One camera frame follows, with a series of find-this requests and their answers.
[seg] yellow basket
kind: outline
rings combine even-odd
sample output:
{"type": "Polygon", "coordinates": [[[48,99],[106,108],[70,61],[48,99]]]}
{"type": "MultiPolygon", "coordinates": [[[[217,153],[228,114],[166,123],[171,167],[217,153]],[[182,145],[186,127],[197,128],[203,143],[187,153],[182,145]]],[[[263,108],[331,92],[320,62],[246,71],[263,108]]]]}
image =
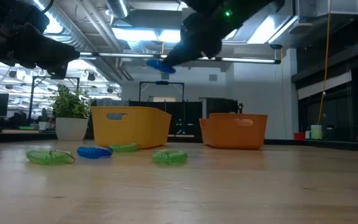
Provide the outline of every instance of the yellow basket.
{"type": "Polygon", "coordinates": [[[148,149],[167,143],[171,115],[156,108],[93,106],[92,119],[98,146],[138,144],[148,149]]]}

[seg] green leaves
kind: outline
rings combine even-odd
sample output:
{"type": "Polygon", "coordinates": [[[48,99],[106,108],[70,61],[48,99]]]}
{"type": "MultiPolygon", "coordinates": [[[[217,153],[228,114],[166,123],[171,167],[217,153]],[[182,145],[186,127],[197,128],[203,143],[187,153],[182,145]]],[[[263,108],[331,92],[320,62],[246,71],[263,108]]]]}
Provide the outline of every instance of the green leaves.
{"type": "Polygon", "coordinates": [[[57,118],[81,118],[89,117],[91,100],[82,97],[82,92],[76,90],[74,94],[62,84],[59,84],[53,110],[57,118]]]}

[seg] yellow cable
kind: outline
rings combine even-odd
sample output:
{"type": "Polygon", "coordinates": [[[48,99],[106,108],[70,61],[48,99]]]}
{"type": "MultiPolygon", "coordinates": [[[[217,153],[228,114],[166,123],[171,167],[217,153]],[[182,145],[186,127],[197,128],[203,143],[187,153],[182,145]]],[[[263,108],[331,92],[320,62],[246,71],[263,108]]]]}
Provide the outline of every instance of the yellow cable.
{"type": "Polygon", "coordinates": [[[326,90],[327,74],[328,74],[328,49],[329,49],[329,31],[331,28],[331,8],[333,6],[333,0],[329,1],[329,11],[328,11],[328,25],[327,25],[327,46],[326,46],[326,66],[324,73],[324,85],[323,92],[321,92],[321,103],[320,103],[320,113],[318,115],[318,124],[321,124],[321,115],[323,114],[323,105],[324,105],[324,92],[326,90]]]}

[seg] black metal frame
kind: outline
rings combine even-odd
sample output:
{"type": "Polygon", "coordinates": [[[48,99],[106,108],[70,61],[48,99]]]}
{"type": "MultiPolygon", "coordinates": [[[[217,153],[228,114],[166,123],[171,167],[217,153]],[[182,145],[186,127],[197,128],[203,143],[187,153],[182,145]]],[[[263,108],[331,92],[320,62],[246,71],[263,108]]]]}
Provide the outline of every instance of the black metal frame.
{"type": "MultiPolygon", "coordinates": [[[[139,82],[139,102],[141,102],[141,97],[142,97],[142,85],[144,83],[151,83],[151,84],[156,84],[158,82],[139,82]]],[[[185,101],[185,83],[177,83],[177,82],[166,82],[168,83],[168,85],[181,85],[182,86],[182,91],[181,91],[181,100],[185,101]]]]}
{"type": "MultiPolygon", "coordinates": [[[[31,122],[31,114],[32,114],[32,103],[33,103],[33,99],[34,99],[34,89],[35,87],[37,87],[38,85],[35,85],[35,81],[36,79],[38,78],[43,78],[43,79],[46,79],[46,78],[51,78],[51,77],[43,77],[43,76],[33,76],[32,77],[32,83],[31,83],[31,95],[30,95],[30,106],[29,106],[29,115],[27,117],[27,124],[30,124],[31,122]]],[[[77,80],[77,87],[76,89],[80,89],[80,78],[78,77],[66,77],[64,79],[75,79],[77,80]]]]}

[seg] blue coiled keychain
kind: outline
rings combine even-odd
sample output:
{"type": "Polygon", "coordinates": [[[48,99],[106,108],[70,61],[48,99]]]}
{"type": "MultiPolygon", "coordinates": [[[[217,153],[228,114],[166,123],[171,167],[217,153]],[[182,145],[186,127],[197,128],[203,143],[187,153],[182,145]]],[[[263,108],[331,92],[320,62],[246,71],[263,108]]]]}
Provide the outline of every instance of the blue coiled keychain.
{"type": "Polygon", "coordinates": [[[88,159],[109,158],[112,156],[112,149],[102,147],[79,147],[77,153],[79,156],[88,159]]]}

